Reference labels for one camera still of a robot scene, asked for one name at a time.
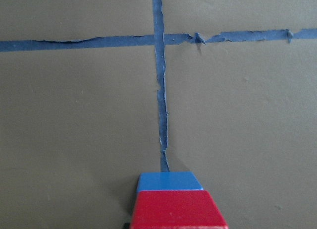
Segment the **red wooden block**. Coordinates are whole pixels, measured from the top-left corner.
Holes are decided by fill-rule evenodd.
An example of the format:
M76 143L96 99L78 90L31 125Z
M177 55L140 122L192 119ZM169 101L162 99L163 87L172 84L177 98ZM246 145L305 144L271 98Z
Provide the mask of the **red wooden block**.
M131 229L227 229L212 196L205 190L138 193Z

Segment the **blue wooden block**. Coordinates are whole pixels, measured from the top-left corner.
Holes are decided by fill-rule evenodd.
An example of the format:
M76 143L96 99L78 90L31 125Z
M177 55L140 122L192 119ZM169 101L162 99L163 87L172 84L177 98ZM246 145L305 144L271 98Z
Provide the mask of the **blue wooden block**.
M146 172L140 175L137 193L162 190L203 190L203 187L192 172Z

